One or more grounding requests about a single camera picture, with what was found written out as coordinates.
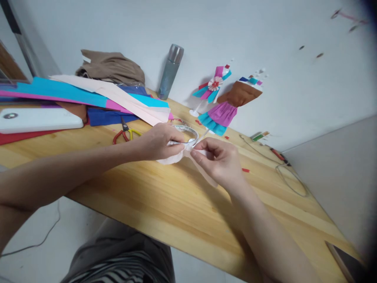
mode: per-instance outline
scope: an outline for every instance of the red handled scissors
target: red handled scissors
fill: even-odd
[[[114,137],[114,139],[113,139],[113,144],[117,144],[117,139],[118,139],[118,137],[119,137],[120,135],[123,135],[124,139],[125,139],[127,142],[129,142],[130,140],[133,140],[133,139],[134,139],[133,134],[132,134],[133,132],[134,132],[135,134],[141,136],[141,134],[140,134],[138,131],[136,131],[136,130],[134,130],[134,129],[130,129],[130,128],[127,126],[127,124],[125,123],[123,117],[121,117],[121,119],[122,119],[122,130],[121,130],[119,133],[117,133],[116,136]],[[130,133],[130,138],[128,138],[128,137],[126,136],[126,132],[129,132],[129,133]]]

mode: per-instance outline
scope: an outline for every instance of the white power bank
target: white power bank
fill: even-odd
[[[82,119],[64,108],[6,108],[0,113],[0,133],[76,129]]]

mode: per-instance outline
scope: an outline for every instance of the cable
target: cable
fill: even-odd
[[[44,240],[43,240],[40,244],[33,245],[33,246],[27,246],[27,247],[25,247],[25,248],[22,248],[22,249],[20,249],[20,250],[16,250],[16,251],[14,251],[14,252],[10,252],[10,253],[7,253],[7,254],[2,254],[2,255],[0,255],[0,258],[5,257],[5,256],[8,256],[8,255],[12,255],[12,254],[16,254],[16,253],[22,252],[22,251],[27,250],[27,249],[30,249],[30,248],[36,248],[36,247],[41,246],[41,245],[46,241],[48,235],[49,235],[50,232],[53,230],[53,228],[55,227],[55,225],[60,221],[60,207],[59,207],[59,200],[58,200],[58,213],[59,213],[59,218],[58,218],[58,220],[56,220],[56,222],[55,222],[54,225],[50,228],[50,230],[47,232],[46,237],[44,238]]]
[[[275,167],[275,171],[276,171],[276,173],[278,173],[279,175],[280,175],[280,177],[283,179],[283,181],[284,181],[284,183],[293,191],[293,192],[295,192],[296,194],[298,194],[300,197],[308,197],[309,196],[309,190],[308,190],[308,188],[306,187],[306,185],[301,181],[301,179],[300,179],[300,177],[299,176],[297,176],[294,172],[292,172],[291,170],[289,170],[288,168],[286,168],[287,169],[287,171],[289,171],[299,182],[300,182],[300,184],[302,185],[302,187],[304,188],[304,190],[305,190],[305,194],[304,195],[302,195],[302,194],[300,194],[299,192],[297,192],[296,190],[294,190],[289,184],[288,184],[288,182],[287,182],[287,180],[285,179],[285,177],[284,177],[284,175],[283,175],[283,173],[281,172],[281,170],[280,170],[280,167],[281,166],[287,166],[285,163],[280,163],[280,162],[277,162],[276,160],[273,160],[273,159],[271,159],[271,158],[269,158],[269,157],[267,157],[267,156],[265,156],[263,153],[261,153],[261,152],[259,152],[258,150],[256,150],[254,147],[252,147],[251,146],[251,144],[249,144],[246,140],[245,140],[245,138],[242,136],[242,135],[240,135],[240,138],[241,139],[243,139],[243,141],[248,145],[248,146],[250,146],[254,151],[256,151],[258,154],[260,154],[260,155],[262,155],[264,158],[266,158],[266,159],[268,159],[268,160],[270,160],[270,161],[272,161],[272,162],[274,162],[274,163],[276,163],[277,164],[277,166]]]

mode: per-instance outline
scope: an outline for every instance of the paper flower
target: paper flower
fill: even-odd
[[[220,89],[220,86],[223,84],[223,79],[221,77],[214,77],[208,82],[208,89],[210,91],[217,91]]]

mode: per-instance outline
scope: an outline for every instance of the hand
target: hand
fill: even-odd
[[[184,135],[172,123],[158,123],[140,138],[132,140],[137,160],[165,159],[180,153],[183,144],[167,145],[170,140],[185,142]]]
[[[210,151],[215,159],[209,160],[195,149]],[[242,175],[238,150],[231,143],[214,138],[205,138],[194,147],[191,156],[212,179],[226,190],[246,182]]]

